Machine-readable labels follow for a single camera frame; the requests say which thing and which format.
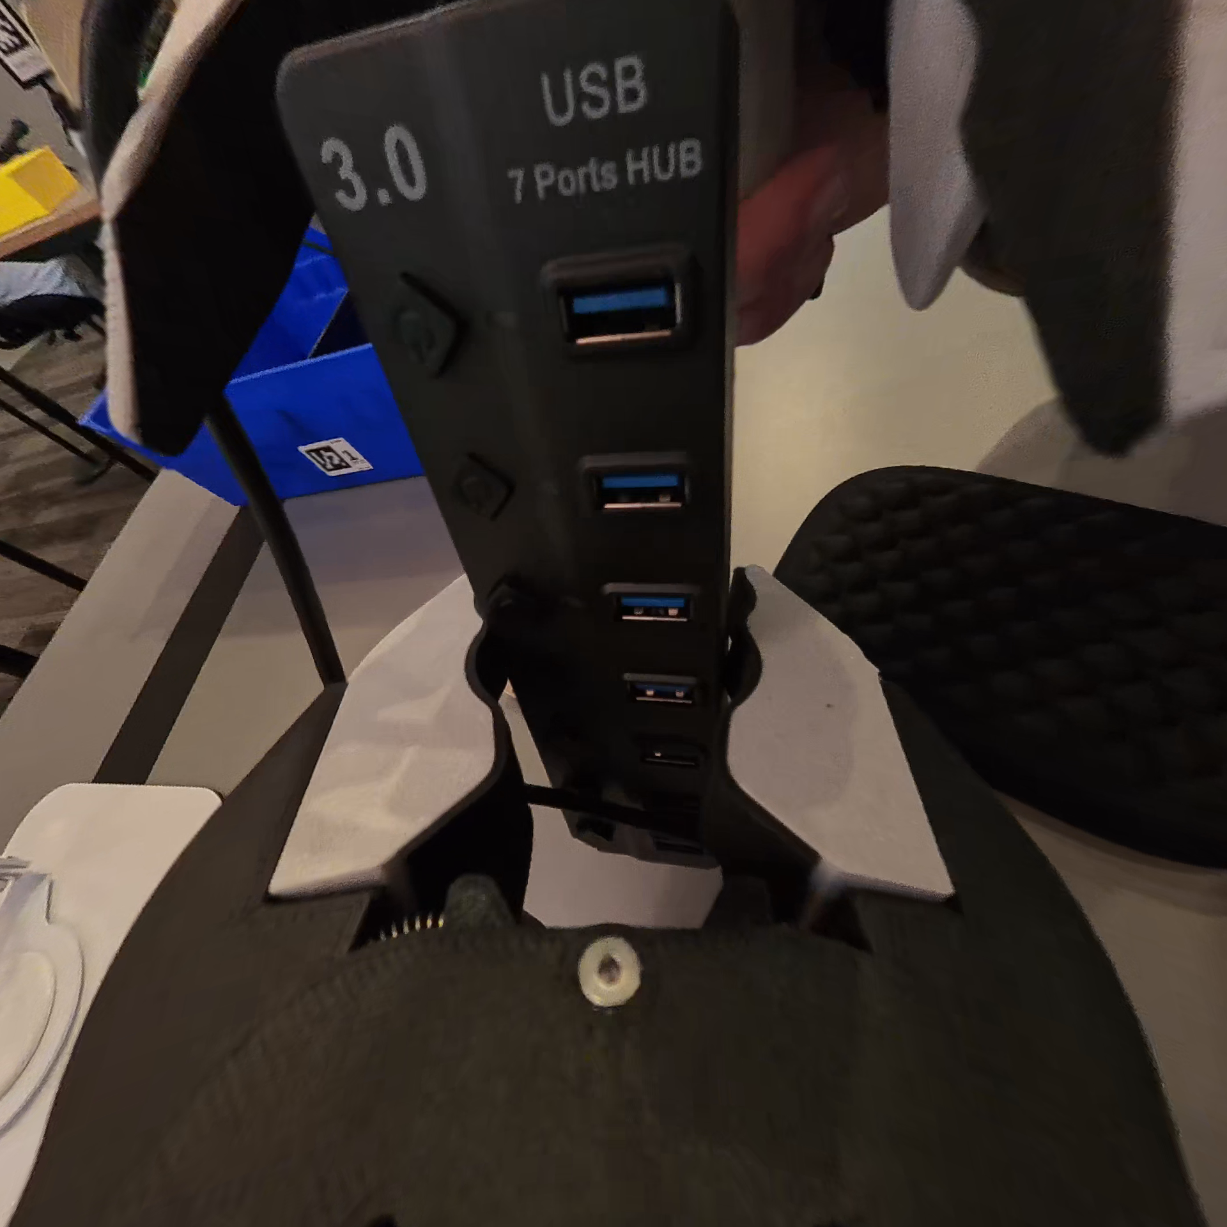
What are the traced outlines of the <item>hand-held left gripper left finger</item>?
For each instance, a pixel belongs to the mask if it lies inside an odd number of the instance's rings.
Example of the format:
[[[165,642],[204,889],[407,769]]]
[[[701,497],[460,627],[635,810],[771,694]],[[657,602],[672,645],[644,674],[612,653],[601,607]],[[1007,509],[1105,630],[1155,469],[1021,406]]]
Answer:
[[[501,662],[454,579],[353,671],[270,875],[268,897],[372,890],[407,918],[464,875],[524,906],[531,811],[501,712]]]

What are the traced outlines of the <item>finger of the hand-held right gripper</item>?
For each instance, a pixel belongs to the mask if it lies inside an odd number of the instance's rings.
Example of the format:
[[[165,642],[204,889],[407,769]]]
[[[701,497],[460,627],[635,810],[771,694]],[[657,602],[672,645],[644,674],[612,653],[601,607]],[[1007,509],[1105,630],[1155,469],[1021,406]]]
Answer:
[[[895,2],[886,33],[888,206],[904,301],[923,312],[955,271],[993,279],[987,199],[971,168],[962,120],[980,46],[959,2]]]
[[[176,3],[138,94],[157,8],[96,5],[96,183],[111,420],[173,456],[220,404],[308,220],[274,88],[324,6]]]

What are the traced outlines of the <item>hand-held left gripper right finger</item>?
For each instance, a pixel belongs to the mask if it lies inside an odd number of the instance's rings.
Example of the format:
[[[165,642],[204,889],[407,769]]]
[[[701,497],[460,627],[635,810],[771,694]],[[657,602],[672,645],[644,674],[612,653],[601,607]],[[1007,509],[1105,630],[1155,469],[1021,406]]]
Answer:
[[[726,877],[800,928],[850,893],[953,899],[877,669],[762,567],[736,572],[728,617],[699,820]]]

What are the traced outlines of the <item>blue plastic bin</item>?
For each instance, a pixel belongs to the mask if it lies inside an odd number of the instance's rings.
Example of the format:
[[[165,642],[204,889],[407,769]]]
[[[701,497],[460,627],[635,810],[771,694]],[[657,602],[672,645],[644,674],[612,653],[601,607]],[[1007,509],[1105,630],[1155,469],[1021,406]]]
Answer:
[[[315,224],[225,393],[283,501],[423,475],[340,263]]]

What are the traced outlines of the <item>black usb hub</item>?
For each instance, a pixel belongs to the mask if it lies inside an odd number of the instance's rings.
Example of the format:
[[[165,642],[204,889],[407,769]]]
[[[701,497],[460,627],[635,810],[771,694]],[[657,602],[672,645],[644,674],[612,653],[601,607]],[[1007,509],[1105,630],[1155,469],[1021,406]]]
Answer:
[[[728,593],[727,3],[455,3],[276,98],[572,836],[693,868]]]

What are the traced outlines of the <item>person's right hand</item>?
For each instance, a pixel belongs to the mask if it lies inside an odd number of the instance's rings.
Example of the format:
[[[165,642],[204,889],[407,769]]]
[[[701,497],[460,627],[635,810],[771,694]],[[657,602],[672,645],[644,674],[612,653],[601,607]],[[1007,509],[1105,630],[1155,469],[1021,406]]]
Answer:
[[[739,206],[739,347],[771,338],[822,293],[835,239],[886,196],[886,114],[845,68],[819,56],[797,71],[790,157]]]

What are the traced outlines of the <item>wooden work table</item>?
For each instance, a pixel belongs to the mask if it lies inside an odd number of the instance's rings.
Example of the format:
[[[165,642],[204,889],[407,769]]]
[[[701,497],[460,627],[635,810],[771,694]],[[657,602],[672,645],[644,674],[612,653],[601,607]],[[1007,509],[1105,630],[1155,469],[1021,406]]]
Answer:
[[[99,225],[97,199],[80,192],[46,218],[1,236],[1,260],[39,263],[81,252],[96,241]]]

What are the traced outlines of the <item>yellow plastic bin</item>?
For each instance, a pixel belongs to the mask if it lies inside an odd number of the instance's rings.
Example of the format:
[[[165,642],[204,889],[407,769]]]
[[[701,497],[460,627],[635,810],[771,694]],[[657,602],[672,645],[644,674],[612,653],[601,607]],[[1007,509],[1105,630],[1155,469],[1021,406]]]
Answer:
[[[81,184],[52,148],[35,148],[1,165],[1,237],[43,221]]]

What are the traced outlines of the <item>black wrist rest pad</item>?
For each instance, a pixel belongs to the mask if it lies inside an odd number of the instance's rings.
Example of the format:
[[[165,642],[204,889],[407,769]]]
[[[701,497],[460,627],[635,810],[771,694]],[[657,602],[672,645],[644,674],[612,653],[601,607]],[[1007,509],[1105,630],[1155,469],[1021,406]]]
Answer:
[[[826,494],[775,579],[994,791],[1225,867],[1225,529],[969,471]]]

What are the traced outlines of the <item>white stand base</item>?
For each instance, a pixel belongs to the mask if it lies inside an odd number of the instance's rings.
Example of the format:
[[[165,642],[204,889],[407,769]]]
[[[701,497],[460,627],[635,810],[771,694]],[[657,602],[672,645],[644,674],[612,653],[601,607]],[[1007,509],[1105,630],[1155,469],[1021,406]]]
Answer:
[[[204,788],[64,785],[2,851],[1,1224],[36,1156],[84,1017],[119,947],[220,807]]]

